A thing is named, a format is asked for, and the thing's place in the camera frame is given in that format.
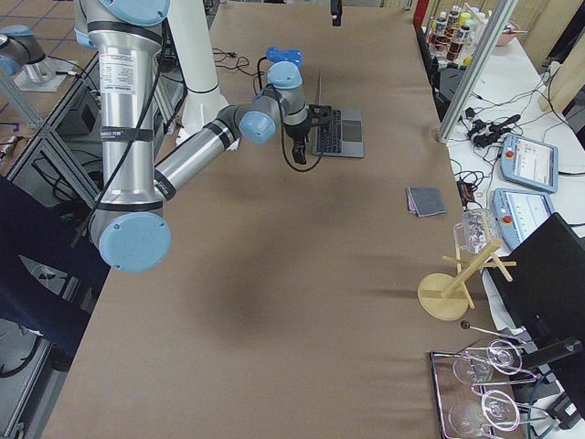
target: wooden base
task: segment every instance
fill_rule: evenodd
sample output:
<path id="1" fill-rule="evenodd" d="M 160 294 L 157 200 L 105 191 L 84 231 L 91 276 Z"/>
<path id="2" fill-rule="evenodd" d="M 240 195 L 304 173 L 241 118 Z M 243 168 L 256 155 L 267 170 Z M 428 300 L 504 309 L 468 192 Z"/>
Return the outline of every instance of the wooden base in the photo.
<path id="1" fill-rule="evenodd" d="M 420 281 L 420 304 L 431 316 L 452 321 L 463 317 L 467 312 L 468 301 L 461 285 L 450 297 L 441 297 L 441 293 L 453 282 L 453 279 L 449 274 L 433 273 Z"/>

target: bowl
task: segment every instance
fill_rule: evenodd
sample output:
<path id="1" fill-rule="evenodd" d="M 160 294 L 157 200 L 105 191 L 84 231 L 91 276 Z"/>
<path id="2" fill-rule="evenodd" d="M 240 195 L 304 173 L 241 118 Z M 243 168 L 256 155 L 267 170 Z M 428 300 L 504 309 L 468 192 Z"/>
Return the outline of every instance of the bowl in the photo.
<path id="1" fill-rule="evenodd" d="M 505 31 L 507 29 L 511 29 L 512 31 L 515 30 L 520 30 L 520 26 L 517 23 L 514 23 L 512 21 L 510 21 L 506 26 L 505 26 Z M 495 43 L 495 46 L 497 48 L 501 48 L 502 46 L 505 46 L 506 44 L 508 44 L 510 41 L 512 41 L 514 38 L 516 38 L 516 34 L 514 33 L 510 33 L 510 34 L 506 34 L 504 32 L 502 32 L 502 35 L 500 36 L 500 38 L 497 40 L 497 43 Z"/>

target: laptop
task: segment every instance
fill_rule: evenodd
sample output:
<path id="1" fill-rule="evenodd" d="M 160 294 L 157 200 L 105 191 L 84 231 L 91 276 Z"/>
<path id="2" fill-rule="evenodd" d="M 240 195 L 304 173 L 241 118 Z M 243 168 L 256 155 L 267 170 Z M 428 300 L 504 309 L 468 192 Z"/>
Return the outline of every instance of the laptop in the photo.
<path id="1" fill-rule="evenodd" d="M 317 82 L 317 104 L 321 104 L 321 71 Z M 333 109 L 329 127 L 317 126 L 313 130 L 313 155 L 363 158 L 364 137 L 362 112 L 358 109 Z"/>

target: white table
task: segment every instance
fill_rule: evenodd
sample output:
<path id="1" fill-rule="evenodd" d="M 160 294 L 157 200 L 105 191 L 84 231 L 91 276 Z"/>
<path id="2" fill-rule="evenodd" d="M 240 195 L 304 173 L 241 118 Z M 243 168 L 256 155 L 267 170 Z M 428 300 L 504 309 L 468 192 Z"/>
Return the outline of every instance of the white table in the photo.
<path id="1" fill-rule="evenodd" d="M 494 54 L 489 59 L 482 77 L 474 89 L 474 93 L 484 99 L 481 100 L 477 97 L 472 97 L 469 99 L 467 107 L 474 107 L 477 111 L 479 108 L 493 106 L 486 100 L 494 103 L 508 102 L 525 91 L 534 90 L 538 84 L 540 84 L 539 89 L 545 92 L 546 89 L 528 59 L 526 52 L 515 39 L 505 47 L 495 48 Z M 553 112 L 543 115 L 544 112 L 540 110 L 538 105 L 539 97 L 539 93 L 534 93 L 532 97 L 528 96 L 515 102 L 481 111 L 478 117 L 484 122 L 488 122 L 522 113 L 522 117 L 518 122 L 523 129 L 522 135 L 557 146 L 559 149 L 558 168 L 560 171 L 570 173 L 585 172 L 585 151 L 579 140 L 567 125 L 559 124 L 560 120 Z M 462 139 L 466 138 L 467 131 L 468 129 L 463 126 L 463 123 L 458 123 L 455 130 L 453 130 L 451 140 L 447 144 L 450 157 L 461 164 L 463 170 L 483 171 L 486 175 L 489 175 L 492 172 L 492 166 L 482 160 L 480 156 L 473 153 L 471 141 L 462 141 Z M 480 155 L 486 153 L 486 150 L 476 151 Z M 486 158 L 494 159 L 497 152 L 497 148 L 493 148 Z M 453 173 L 461 170 L 459 165 L 454 162 L 452 163 L 452 168 Z M 490 207 L 491 197 L 495 188 L 526 188 L 504 181 L 499 162 L 495 164 L 493 172 L 491 183 L 490 178 L 486 178 L 479 185 L 475 193 L 475 199 L 484 208 Z M 585 198 L 582 196 L 584 191 L 585 176 L 559 176 L 558 191 L 550 197 L 555 210 L 568 223 L 585 222 Z M 579 236 L 585 235 L 585 227 L 579 227 L 574 230 Z M 506 254 L 507 249 L 502 249 L 500 252 Z M 490 308 L 496 327 L 498 329 L 514 327 L 509 314 L 505 310 L 502 299 L 487 274 L 484 275 L 484 286 L 490 300 Z M 537 406 L 547 407 L 554 398 L 548 397 L 539 400 Z M 535 423 L 535 427 L 539 433 L 542 433 L 547 425 L 548 423 Z M 568 431 L 556 429 L 547 437 L 551 439 L 583 438 L 585 437 L 585 421 L 581 420 L 575 427 Z"/>

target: blue object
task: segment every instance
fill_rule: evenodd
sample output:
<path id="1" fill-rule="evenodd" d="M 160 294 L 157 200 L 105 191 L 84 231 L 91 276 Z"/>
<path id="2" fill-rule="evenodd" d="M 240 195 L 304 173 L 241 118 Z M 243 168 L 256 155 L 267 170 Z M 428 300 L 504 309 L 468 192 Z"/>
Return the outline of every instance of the blue object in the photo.
<path id="1" fill-rule="evenodd" d="M 281 61 L 268 70 L 268 82 L 277 89 L 290 90 L 303 84 L 303 77 L 296 64 L 290 61 Z"/>
<path id="2" fill-rule="evenodd" d="M 558 190 L 558 148 L 521 135 L 504 140 L 502 176 L 519 185 L 554 194 Z"/>
<path id="3" fill-rule="evenodd" d="M 171 248 L 171 231 L 154 213 L 132 212 L 112 222 L 99 244 L 101 257 L 110 266 L 139 273 L 163 260 Z"/>
<path id="4" fill-rule="evenodd" d="M 33 32 L 25 25 L 12 25 L 1 28 L 0 34 L 7 37 L 30 37 Z"/>
<path id="5" fill-rule="evenodd" d="M 242 135 L 256 145 L 264 145 L 276 132 L 276 123 L 263 112 L 247 112 L 239 121 Z"/>
<path id="6" fill-rule="evenodd" d="M 297 67 L 301 67 L 303 64 L 303 53 L 301 50 L 291 48 L 289 50 L 280 50 L 276 47 L 266 49 L 266 58 L 272 62 L 290 61 L 296 64 Z"/>
<path id="7" fill-rule="evenodd" d="M 90 37 L 85 32 L 81 32 L 77 29 L 75 30 L 75 38 L 77 39 L 77 43 L 84 48 L 96 48 L 95 44 L 90 40 Z"/>
<path id="8" fill-rule="evenodd" d="M 496 189 L 492 205 L 500 234 L 510 250 L 555 212 L 548 194 L 535 190 Z"/>
<path id="9" fill-rule="evenodd" d="M 4 55 L 0 55 L 0 69 L 8 76 L 16 75 L 20 71 L 20 67 L 16 61 Z"/>
<path id="10" fill-rule="evenodd" d="M 170 0 L 100 0 L 101 4 L 122 21 L 150 27 L 163 22 Z"/>

